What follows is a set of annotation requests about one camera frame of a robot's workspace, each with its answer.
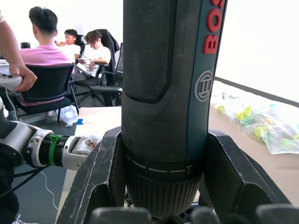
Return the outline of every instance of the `human arm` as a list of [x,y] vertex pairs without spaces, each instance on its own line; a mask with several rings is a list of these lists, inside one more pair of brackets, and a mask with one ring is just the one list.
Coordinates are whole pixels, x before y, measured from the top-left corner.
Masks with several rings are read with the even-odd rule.
[[27,91],[37,80],[36,76],[24,64],[14,33],[6,21],[0,22],[0,52],[9,63],[9,71],[13,76],[21,76],[23,82],[15,89]]
[[91,61],[92,63],[102,63],[102,64],[109,64],[110,58],[97,58]]
[[89,64],[89,68],[93,67],[94,63],[102,63],[102,64],[109,64],[111,60],[111,53],[108,48],[104,48],[102,54],[99,56],[99,58],[92,59],[91,63]]

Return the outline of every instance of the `yellow ball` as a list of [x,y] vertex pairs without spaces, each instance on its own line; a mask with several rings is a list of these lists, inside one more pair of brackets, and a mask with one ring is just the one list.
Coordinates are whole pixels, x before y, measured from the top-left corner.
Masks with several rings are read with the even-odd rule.
[[243,111],[237,113],[237,119],[239,121],[244,121],[251,114],[252,108],[251,106],[246,107]]
[[256,135],[256,137],[258,137],[259,139],[262,138],[266,133],[268,132],[267,128],[261,126],[261,127],[257,127],[254,130],[254,134]]
[[217,113],[220,113],[220,114],[224,114],[225,112],[225,107],[224,106],[218,106],[217,107]]

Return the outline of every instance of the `white shirt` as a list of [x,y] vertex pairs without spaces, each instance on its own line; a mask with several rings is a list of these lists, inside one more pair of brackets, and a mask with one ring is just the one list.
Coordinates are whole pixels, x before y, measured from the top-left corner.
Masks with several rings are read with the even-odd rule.
[[67,50],[69,53],[72,53],[74,55],[80,55],[80,51],[81,51],[80,46],[78,46],[76,44],[66,45],[64,47],[64,49]]
[[0,10],[0,22],[3,22],[3,21],[4,21],[4,16],[3,16],[3,14],[2,14],[2,12]]
[[106,58],[108,60],[111,60],[111,53],[109,48],[106,48],[104,46],[101,46],[98,49],[94,49],[91,48],[90,46],[86,46],[82,58],[85,59],[86,64],[78,63],[77,66],[83,71],[85,71],[86,73],[88,73],[90,76],[96,77],[97,71],[99,69],[99,65],[93,64],[93,68],[92,70],[90,70],[89,64],[93,59]]

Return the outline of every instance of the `floor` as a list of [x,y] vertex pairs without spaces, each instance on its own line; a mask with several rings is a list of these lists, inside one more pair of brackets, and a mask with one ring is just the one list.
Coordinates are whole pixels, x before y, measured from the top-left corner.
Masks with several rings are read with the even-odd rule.
[[[83,101],[80,106],[95,107],[101,106],[101,103],[94,98],[88,98]],[[46,123],[45,120],[41,120],[31,124],[43,129],[50,129],[55,134],[67,136],[74,135],[76,130],[76,124],[73,127],[67,128],[64,122],[58,123],[57,121]],[[15,173],[23,173],[31,169],[30,166],[24,164],[17,167]],[[47,176],[47,186],[54,193],[54,203],[58,207],[66,169],[61,167],[49,167],[44,170],[44,173]],[[15,178],[13,185],[19,184],[24,179],[26,179],[26,177]],[[52,224],[55,222],[57,210],[52,204],[53,196],[46,190],[45,177],[41,173],[16,190],[15,193],[19,199],[19,214],[21,215],[22,221],[39,224]]]

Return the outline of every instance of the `person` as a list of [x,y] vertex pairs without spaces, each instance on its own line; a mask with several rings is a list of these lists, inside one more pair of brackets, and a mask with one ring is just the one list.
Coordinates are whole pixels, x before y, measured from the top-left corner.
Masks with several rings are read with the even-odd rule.
[[64,32],[65,42],[60,42],[58,45],[65,48],[74,54],[75,58],[78,59],[81,55],[81,46],[84,45],[81,37],[78,35],[75,29],[67,29]]
[[[16,87],[16,91],[29,90],[37,80],[36,76],[25,66],[15,36],[10,26],[5,22],[0,10],[0,52],[9,62],[9,71],[13,76],[21,76],[23,82]],[[13,175],[14,169],[0,167],[0,175]],[[0,195],[12,188],[13,177],[0,179]],[[19,202],[14,192],[0,198],[0,224],[25,224],[16,217],[19,211]]]
[[[38,40],[39,46],[33,49],[21,50],[21,56],[26,65],[57,66],[75,63],[75,56],[71,52],[67,52],[55,44],[54,38],[57,35],[58,18],[53,11],[34,7],[29,11],[29,18],[32,22],[33,34]],[[17,98],[23,106],[47,104],[61,99],[26,103],[21,94]]]
[[90,48],[85,48],[82,60],[79,60],[75,68],[73,79],[75,81],[87,80],[96,77],[99,65],[95,63],[109,64],[111,60],[111,52],[102,44],[102,34],[97,31],[90,31],[85,36],[85,40],[90,44]]

